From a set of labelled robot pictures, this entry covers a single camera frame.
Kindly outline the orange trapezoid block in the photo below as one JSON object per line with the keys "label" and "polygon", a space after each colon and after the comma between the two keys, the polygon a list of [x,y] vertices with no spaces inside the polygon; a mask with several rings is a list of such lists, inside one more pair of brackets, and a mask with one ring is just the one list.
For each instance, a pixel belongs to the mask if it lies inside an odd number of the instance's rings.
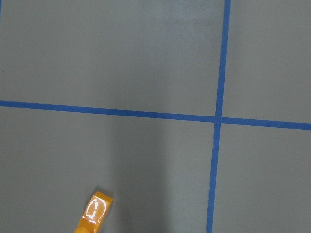
{"label": "orange trapezoid block", "polygon": [[84,210],[74,233],[99,233],[114,199],[95,192]]}

